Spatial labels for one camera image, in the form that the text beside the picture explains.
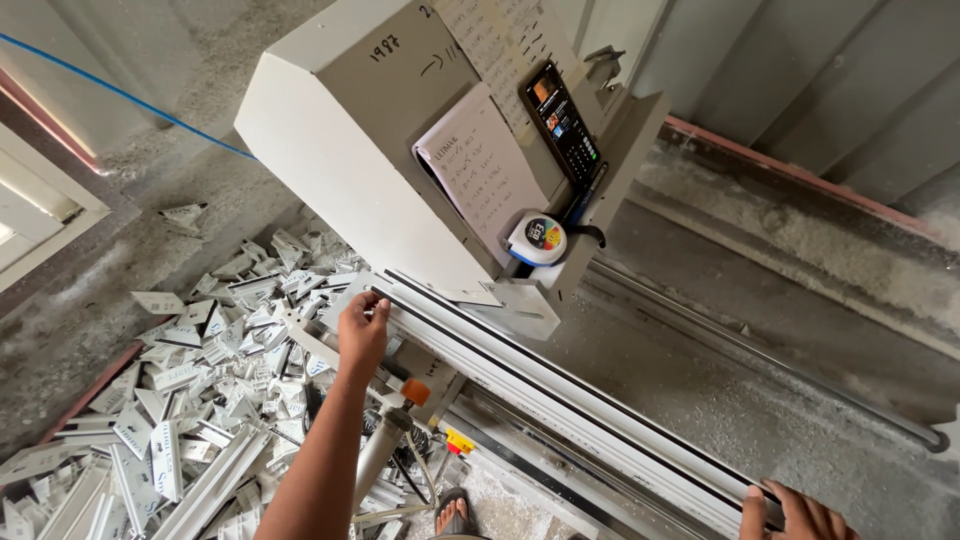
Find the upvc profile cutting machine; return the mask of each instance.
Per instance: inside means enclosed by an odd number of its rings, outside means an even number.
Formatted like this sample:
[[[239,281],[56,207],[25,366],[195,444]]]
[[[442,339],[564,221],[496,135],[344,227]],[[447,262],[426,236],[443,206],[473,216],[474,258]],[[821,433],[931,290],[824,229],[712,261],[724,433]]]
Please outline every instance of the upvc profile cutting machine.
[[[398,47],[374,58],[387,37]],[[337,2],[264,53],[235,122],[264,165],[374,269],[344,298],[368,289],[394,302],[392,326],[406,339],[395,360],[430,399],[405,404],[387,371],[371,392],[426,430],[457,430],[471,459],[588,536],[735,538],[749,479],[515,341],[556,328],[598,242],[571,236],[559,264],[515,279],[518,264],[500,265],[424,174],[411,144],[480,80],[462,54],[423,70],[456,46],[421,3]],[[610,164],[586,211],[603,230],[669,105],[586,75],[578,66],[564,79]],[[550,210],[569,204],[570,185],[536,131],[517,143]],[[338,312],[324,319],[334,330]],[[336,365],[330,330],[277,316]],[[402,434],[395,426],[385,444]],[[778,516],[776,501],[768,505]]]

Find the person's arm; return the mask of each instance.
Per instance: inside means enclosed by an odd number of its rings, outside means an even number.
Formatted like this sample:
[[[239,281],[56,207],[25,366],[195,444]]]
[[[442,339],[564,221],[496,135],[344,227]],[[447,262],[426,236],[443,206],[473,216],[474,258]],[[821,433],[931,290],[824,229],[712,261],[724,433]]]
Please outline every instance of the person's arm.
[[[838,512],[817,500],[769,479],[763,480],[780,499],[786,524],[783,532],[767,536],[767,503],[763,490],[752,485],[743,500],[743,518],[740,521],[740,540],[860,540],[860,535],[847,526],[847,520]]]
[[[364,311],[376,306],[368,319]],[[345,538],[367,383],[387,349],[390,301],[358,294],[337,325],[340,368],[297,458],[260,520],[254,540]]]

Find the handwritten number 1987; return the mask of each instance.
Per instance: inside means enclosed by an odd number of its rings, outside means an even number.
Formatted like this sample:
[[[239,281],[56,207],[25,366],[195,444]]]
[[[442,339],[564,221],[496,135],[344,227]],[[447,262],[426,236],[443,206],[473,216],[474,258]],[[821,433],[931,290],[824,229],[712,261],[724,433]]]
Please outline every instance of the handwritten number 1987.
[[[399,41],[399,39],[397,39],[396,37],[394,37],[393,34],[390,34],[389,36],[387,36],[386,39],[384,39],[383,41],[380,41],[380,45],[381,45],[383,48],[381,49],[380,47],[373,47],[373,54],[370,55],[370,58],[372,58],[372,59],[374,59],[374,60],[376,60],[376,61],[380,61],[380,59],[377,58],[376,56],[380,56],[380,57],[383,57],[383,58],[387,58],[387,55],[388,55],[388,54],[394,52],[394,48],[397,48],[397,49],[400,48],[400,41]]]

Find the pen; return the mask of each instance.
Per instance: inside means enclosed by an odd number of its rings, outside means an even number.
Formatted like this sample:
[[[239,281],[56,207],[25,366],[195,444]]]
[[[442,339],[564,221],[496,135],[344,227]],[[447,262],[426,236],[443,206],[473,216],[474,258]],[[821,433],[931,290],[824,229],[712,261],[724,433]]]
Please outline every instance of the pen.
[[[593,182],[590,183],[590,187],[587,191],[584,192],[580,197],[580,201],[573,207],[573,210],[570,214],[567,215],[564,220],[564,225],[576,225],[580,218],[584,216],[584,212],[587,211],[587,205],[590,203],[590,199],[593,198],[593,193],[596,192],[597,186],[600,185],[600,181],[603,180],[603,177],[607,174],[607,168],[610,164],[604,161],[601,163],[600,168],[597,170],[597,174],[593,177]]]

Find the smartphone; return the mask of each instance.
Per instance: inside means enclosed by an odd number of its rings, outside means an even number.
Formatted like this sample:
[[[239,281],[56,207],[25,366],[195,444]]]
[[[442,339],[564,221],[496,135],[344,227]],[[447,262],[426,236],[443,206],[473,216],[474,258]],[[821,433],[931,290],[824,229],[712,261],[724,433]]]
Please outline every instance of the smartphone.
[[[593,170],[603,160],[552,61],[520,86],[520,101],[574,188],[589,188]]]

